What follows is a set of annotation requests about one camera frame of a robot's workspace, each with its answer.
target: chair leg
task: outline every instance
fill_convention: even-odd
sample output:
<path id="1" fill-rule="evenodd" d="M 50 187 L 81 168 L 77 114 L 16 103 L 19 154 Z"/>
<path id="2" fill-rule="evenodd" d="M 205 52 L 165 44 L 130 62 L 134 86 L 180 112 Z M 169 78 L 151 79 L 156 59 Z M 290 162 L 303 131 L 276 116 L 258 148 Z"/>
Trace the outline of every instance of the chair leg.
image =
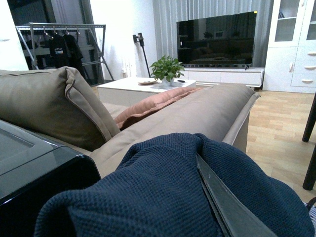
<path id="1" fill-rule="evenodd" d="M 310 111 L 310 114 L 308 116 L 306 127 L 304 130 L 304 134 L 303 134 L 303 138 L 302 138 L 303 142 L 309 141 L 309 139 L 311 137 L 311 133 L 312 133 L 313 128 L 314 128 L 314 125 L 315 125 L 315 121 L 316 121 L 316 94 L 314 96 L 311 111 Z"/>
<path id="2" fill-rule="evenodd" d="M 314 146 L 314 151 L 312 154 L 312 158 L 310 161 L 310 165 L 308 166 L 305 180 L 303 183 L 303 188 L 305 190 L 312 190 L 316 181 L 316 145 Z"/>

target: tv screen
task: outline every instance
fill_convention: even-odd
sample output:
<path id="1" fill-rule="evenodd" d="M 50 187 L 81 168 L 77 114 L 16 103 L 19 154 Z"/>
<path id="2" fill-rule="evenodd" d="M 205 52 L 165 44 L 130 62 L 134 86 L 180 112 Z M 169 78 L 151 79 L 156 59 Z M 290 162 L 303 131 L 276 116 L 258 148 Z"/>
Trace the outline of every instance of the tv screen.
<path id="1" fill-rule="evenodd" d="M 257 12 L 177 22 L 178 60 L 185 67 L 251 66 Z"/>

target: clothes rack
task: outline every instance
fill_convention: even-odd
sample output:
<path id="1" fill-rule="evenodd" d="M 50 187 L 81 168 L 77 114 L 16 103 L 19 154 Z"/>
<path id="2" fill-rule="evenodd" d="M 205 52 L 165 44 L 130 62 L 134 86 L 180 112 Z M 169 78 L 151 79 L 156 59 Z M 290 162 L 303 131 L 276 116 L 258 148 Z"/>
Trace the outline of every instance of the clothes rack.
<path id="1" fill-rule="evenodd" d="M 49 54 L 49 48 L 36 48 L 36 41 L 35 41 L 35 34 L 38 31 L 44 32 L 46 33 L 46 31 L 65 31 L 66 33 L 68 32 L 79 32 L 79 30 L 86 30 L 87 32 L 89 32 L 89 35 L 91 35 L 92 37 L 92 42 L 93 45 L 88 44 L 88 45 L 81 45 L 80 48 L 81 50 L 93 50 L 95 49 L 97 52 L 97 57 L 98 60 L 93 61 L 93 62 L 86 62 L 83 63 L 83 66 L 86 65 L 93 65 L 93 64 L 101 64 L 104 63 L 104 65 L 106 66 L 110 77 L 112 80 L 113 76 L 111 74 L 111 71 L 104 59 L 104 39 L 105 39 L 105 27 L 106 25 L 95 25 L 95 24 L 55 24 L 55 23 L 32 23 L 30 22 L 28 26 L 16 26 L 16 30 L 22 40 L 22 43 L 24 44 L 27 53 L 30 58 L 31 58 L 31 62 L 32 62 L 32 68 L 35 69 L 39 69 L 38 67 L 38 62 L 37 62 L 37 55 L 45 55 L 45 54 Z M 103 35 L 102 35 L 102 48 L 100 49 L 98 42 L 96 40 L 96 36 L 95 36 L 95 28 L 103 28 Z M 30 47 L 28 47 L 23 34 L 25 34 L 25 32 L 30 32 L 31 35 L 31 42 L 32 42 L 32 48 L 30 49 Z"/>

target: sofa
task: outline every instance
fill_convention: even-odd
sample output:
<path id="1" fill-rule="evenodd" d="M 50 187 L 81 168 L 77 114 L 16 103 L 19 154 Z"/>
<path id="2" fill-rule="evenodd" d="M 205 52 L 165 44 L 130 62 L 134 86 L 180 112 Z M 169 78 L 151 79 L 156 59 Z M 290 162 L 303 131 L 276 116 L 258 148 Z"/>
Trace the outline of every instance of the sofa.
<path id="1" fill-rule="evenodd" d="M 202 133 L 246 151 L 249 113 L 260 97 L 241 84 L 196 90 L 120 130 L 124 106 L 103 104 L 80 73 L 0 70 L 0 119 L 90 156 L 101 177 L 136 143 L 170 133 Z"/>

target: navy blue blanket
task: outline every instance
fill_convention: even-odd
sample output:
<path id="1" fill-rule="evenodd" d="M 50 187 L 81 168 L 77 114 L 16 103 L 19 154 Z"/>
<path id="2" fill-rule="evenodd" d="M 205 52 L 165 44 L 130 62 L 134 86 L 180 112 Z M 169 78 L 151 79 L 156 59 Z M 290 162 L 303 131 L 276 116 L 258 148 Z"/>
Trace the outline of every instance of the navy blue blanket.
<path id="1" fill-rule="evenodd" d="M 196 152 L 277 236 L 314 236 L 299 197 L 246 154 L 202 134 L 174 133 L 135 144 L 95 185 L 51 198 L 39 213 L 35 237 L 222 236 L 203 193 Z"/>

